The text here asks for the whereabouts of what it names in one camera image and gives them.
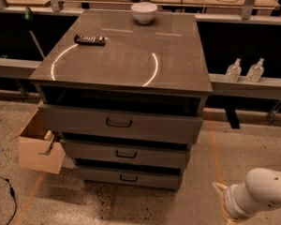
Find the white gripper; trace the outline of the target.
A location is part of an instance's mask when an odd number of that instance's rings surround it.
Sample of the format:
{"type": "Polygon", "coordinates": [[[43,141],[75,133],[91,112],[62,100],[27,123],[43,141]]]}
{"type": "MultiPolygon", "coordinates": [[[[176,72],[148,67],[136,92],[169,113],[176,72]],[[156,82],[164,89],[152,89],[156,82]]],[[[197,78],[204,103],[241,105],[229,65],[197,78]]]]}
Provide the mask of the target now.
{"type": "Polygon", "coordinates": [[[227,187],[224,184],[213,182],[213,187],[218,194],[223,194],[224,207],[230,217],[226,217],[226,225],[243,225],[239,220],[249,219],[251,215],[245,211],[247,201],[250,199],[250,193],[246,184],[231,185],[227,187]]]}

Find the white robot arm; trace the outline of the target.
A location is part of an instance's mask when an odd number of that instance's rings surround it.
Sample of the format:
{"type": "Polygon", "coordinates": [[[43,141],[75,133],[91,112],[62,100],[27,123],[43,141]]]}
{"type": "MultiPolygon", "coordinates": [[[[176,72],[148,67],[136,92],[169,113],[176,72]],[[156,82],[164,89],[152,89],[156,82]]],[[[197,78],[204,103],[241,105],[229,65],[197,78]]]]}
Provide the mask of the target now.
{"type": "Polygon", "coordinates": [[[250,170],[241,184],[226,186],[213,182],[223,203],[227,225],[243,222],[259,212],[281,208],[281,172],[265,168],[250,170]]]}

